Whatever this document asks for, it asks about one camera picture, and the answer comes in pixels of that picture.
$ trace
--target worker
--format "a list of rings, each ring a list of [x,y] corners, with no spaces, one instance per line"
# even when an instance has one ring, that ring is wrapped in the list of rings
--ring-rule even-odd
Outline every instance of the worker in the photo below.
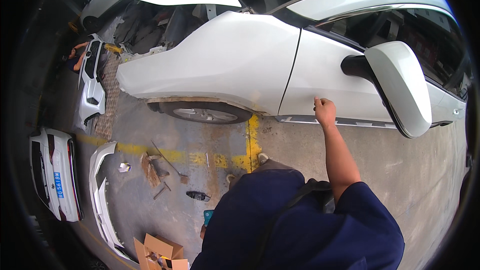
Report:
[[[88,45],[88,43],[90,43],[90,42],[87,41],[85,43],[78,44],[77,46],[75,46],[71,49],[70,54],[68,55],[68,59],[66,61],[67,62],[67,68],[70,71],[73,71],[77,74],[80,72],[80,67],[82,65],[82,61],[83,61],[83,58],[85,56],[85,51],[83,51],[83,53],[80,56],[77,55],[77,51],[78,51],[78,49],[80,49],[82,47],[86,47]]]
[[[399,226],[361,181],[335,125],[334,103],[315,97],[314,106],[325,138],[334,213],[323,213],[315,192],[297,193],[318,182],[305,183],[302,173],[260,153],[260,166],[231,181],[207,228],[202,227],[201,253],[191,270],[398,267],[405,247]],[[298,145],[285,146],[302,155]]]

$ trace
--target blue license plate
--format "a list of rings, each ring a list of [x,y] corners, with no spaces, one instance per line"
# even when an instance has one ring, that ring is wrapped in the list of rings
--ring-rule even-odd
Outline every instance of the blue license plate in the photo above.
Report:
[[[57,197],[63,198],[62,180],[60,179],[60,172],[53,172],[55,178],[55,189],[57,189]]]

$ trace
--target sneaker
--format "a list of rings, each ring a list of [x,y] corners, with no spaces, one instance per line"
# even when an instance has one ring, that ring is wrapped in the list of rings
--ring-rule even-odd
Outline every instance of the sneaker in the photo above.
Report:
[[[270,159],[270,157],[267,155],[267,153],[261,152],[257,155],[258,158],[258,164],[263,165],[265,162]]]
[[[234,180],[235,178],[237,178],[235,175],[233,175],[233,174],[228,174],[228,175],[226,176],[226,182],[227,182],[228,184],[230,184],[230,183],[232,182],[232,180]]]

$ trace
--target yellow drill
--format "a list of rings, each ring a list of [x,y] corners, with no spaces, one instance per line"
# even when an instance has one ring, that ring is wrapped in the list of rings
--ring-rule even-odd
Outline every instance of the yellow drill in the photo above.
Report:
[[[120,56],[121,54],[123,54],[123,48],[120,48],[118,46],[116,46],[115,44],[112,44],[112,43],[105,43],[105,45],[103,45],[104,48],[110,52],[113,52],[114,54],[116,54],[117,56]]]

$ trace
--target hand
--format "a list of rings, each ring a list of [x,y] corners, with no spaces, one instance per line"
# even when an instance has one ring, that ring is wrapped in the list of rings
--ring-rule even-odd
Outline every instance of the hand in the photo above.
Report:
[[[207,230],[207,227],[205,227],[205,224],[201,226],[200,230],[200,238],[203,240],[205,236],[205,231]]]
[[[319,99],[316,96],[313,100],[315,104],[315,107],[313,108],[315,111],[315,117],[321,124],[321,127],[326,129],[329,126],[334,126],[337,108],[335,107],[333,101],[330,101],[327,98]]]

